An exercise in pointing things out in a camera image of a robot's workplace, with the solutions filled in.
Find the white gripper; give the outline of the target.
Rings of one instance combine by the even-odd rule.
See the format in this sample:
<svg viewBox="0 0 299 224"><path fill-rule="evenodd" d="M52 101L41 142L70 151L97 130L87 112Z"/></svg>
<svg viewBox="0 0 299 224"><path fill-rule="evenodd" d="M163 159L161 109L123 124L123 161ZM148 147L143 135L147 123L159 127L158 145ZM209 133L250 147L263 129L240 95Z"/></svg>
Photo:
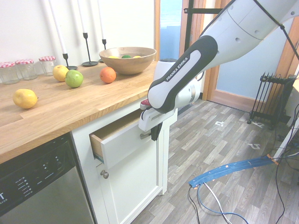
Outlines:
<svg viewBox="0 0 299 224"><path fill-rule="evenodd" d="M151 139L156 141L163 125L162 122L174 115L176 111L177 109L167 113L160 113L154 108L150 108L141 113L138 126L142 131L151 129Z"/></svg>

